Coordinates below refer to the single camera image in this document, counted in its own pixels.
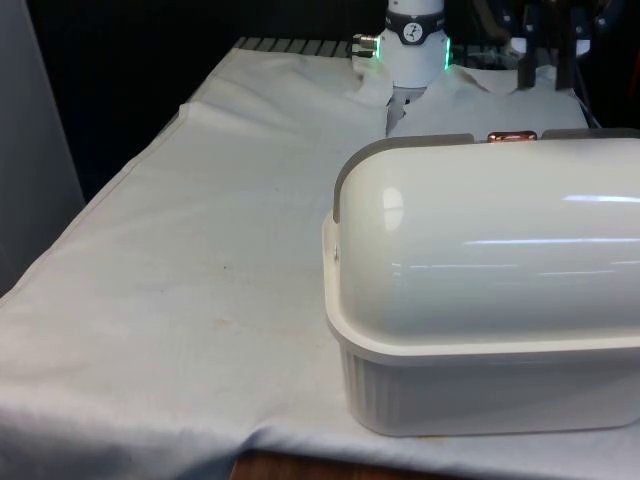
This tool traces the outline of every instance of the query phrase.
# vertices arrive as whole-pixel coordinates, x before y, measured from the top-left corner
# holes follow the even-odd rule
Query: rounded lid
[[[639,335],[640,141],[417,145],[341,175],[330,317],[402,346]]]

